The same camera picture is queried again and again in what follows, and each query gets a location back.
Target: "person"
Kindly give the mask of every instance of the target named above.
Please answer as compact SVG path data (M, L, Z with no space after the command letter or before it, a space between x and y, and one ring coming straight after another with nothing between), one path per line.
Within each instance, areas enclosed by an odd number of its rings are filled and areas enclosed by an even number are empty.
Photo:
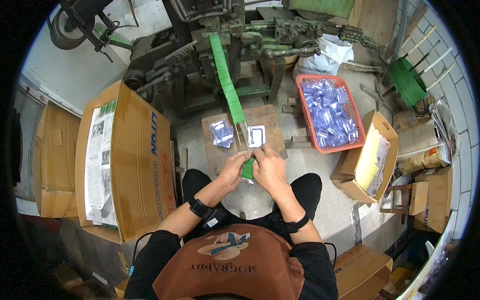
M126 299L338 299L328 251L312 222L320 177L310 173L288 184L285 161L270 145L253 155L253 177L275 201L273 212L255 220L226 213L208 226L198 216L202 205L222 209L248 152L229 157L214 181L188 170L184 203L138 253Z

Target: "man's left hand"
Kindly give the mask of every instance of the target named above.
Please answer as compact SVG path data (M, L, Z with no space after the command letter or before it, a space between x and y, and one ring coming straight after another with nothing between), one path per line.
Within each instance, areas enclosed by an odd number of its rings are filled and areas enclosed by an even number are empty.
M234 191L240 183L242 165L250 159L252 155L248 151L238 152L234 156L227 158L215 181L222 186L227 193Z

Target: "wrist strap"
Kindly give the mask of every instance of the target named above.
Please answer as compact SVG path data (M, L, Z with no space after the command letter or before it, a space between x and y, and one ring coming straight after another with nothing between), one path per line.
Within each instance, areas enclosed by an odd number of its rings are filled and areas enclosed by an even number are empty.
M190 205L190 210L199 216L200 218L203 218L204 216L207 217L205 214L211 212L211 208L203 204L200 200L192 198L188 201L188 204Z
M307 214L305 214L305 216L303 216L303 218L300 221L298 221L297 223L295 223L295 222L284 222L285 229L287 230L288 233L298 232L300 228L302 228L303 226L305 226L308 223L308 220L310 220L310 219L308 218Z

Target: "white plastic sack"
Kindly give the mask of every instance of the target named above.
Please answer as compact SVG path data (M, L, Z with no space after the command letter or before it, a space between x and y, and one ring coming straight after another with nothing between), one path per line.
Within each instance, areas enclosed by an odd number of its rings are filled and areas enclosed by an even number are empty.
M320 38L321 55L300 57L293 69L293 79L299 74L336 75L341 63L353 60L352 47L338 36L324 34Z

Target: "hand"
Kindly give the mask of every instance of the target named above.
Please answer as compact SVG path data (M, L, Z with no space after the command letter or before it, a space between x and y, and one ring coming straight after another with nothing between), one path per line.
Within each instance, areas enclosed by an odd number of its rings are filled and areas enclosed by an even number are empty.
M215 179L215 182L228 194L234 191L240 183L242 165L250 159L252 155L248 151L238 152L234 156L227 158L227 162Z
M269 144L264 144L263 150L255 148L253 155L256 158L253 178L276 200L277 194L290 188L285 177L285 160Z

